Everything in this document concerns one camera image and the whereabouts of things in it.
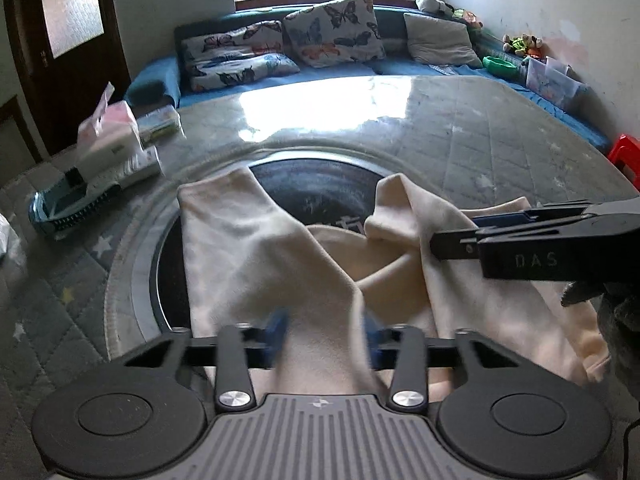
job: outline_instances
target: red stool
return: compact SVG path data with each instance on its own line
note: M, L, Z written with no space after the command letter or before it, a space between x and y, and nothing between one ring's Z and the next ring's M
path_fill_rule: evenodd
M640 140L620 135L607 158L620 171L628 166L634 172L632 184L640 191Z

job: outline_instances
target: wooden door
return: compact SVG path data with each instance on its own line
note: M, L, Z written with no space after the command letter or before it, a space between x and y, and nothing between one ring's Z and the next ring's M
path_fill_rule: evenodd
M76 142L109 81L130 84L113 0L4 0L24 94L50 155Z

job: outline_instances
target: black round pad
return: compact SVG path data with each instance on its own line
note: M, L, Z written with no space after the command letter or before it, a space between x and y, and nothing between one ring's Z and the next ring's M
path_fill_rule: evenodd
M181 457L206 416L198 397L152 368L101 367L36 409L43 462L82 478L138 478Z
M561 478L587 468L609 440L604 407L573 383L529 368L485 369L442 402L438 431L481 469Z
M373 213L382 178L354 164L318 158L274 160L251 170L273 201L303 224L355 232ZM190 327L179 216L156 248L150 275L151 301L161 330Z
M139 430L152 413L149 403L141 397L106 394L80 406L78 422L93 434L117 436Z
M560 404L531 394L503 397L492 406L491 413L505 430L522 435L553 433L566 421L566 413Z

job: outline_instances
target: cloth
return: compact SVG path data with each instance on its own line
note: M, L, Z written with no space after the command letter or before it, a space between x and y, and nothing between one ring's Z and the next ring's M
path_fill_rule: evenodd
M305 227L248 169L181 186L178 200L194 336L289 309L276 369L252 370L258 398L382 393L390 373L370 370L365 308L429 336L476 330L578 383L604 372L609 355L590 303L562 308L561 284L486 280L478 261L430 253L437 230L473 227L469 218L521 210L526 199L462 212L396 174L378 183L365 236ZM431 370L430 399L448 391L447 371Z

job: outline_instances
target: stuffed animal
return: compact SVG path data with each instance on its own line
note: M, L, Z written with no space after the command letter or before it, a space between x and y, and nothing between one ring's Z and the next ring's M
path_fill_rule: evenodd
M542 38L536 38L529 34L523 34L519 38L510 38L507 34L502 37L504 45L502 49L508 54L534 59L542 59Z
M450 6L446 0L415 0L415 4L422 12L428 12L430 14L441 12L448 18L453 16L456 10Z
M459 20L465 20L471 28L479 30L484 27L482 22L478 20L478 17L470 10L457 9L456 12L453 13L453 17Z

